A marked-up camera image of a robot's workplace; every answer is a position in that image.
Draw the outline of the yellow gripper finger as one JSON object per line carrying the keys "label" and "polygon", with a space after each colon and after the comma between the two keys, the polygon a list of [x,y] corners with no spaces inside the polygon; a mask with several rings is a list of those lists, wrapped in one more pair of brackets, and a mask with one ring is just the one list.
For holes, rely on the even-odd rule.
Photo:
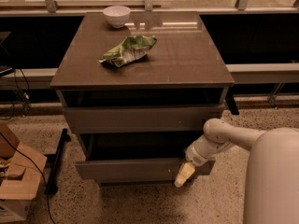
{"label": "yellow gripper finger", "polygon": [[178,174],[175,179],[175,186],[177,188],[182,187],[185,182],[193,175],[195,172],[195,166],[190,162],[184,162],[181,164]]}

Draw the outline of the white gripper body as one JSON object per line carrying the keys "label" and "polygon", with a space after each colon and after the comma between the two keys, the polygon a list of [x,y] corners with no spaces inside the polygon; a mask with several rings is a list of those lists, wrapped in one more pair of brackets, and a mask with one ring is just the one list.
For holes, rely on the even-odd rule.
{"label": "white gripper body", "polygon": [[204,165],[212,155],[223,152],[233,145],[229,141],[215,142],[201,135],[186,148],[185,158],[187,162],[199,167]]}

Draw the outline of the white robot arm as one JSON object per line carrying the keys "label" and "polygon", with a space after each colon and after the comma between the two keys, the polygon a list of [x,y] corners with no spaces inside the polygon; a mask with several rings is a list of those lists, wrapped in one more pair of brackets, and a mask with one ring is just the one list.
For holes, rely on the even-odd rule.
{"label": "white robot arm", "polygon": [[299,129],[255,130],[209,119],[203,134],[185,151],[175,186],[232,146],[249,152],[243,224],[299,224]]}

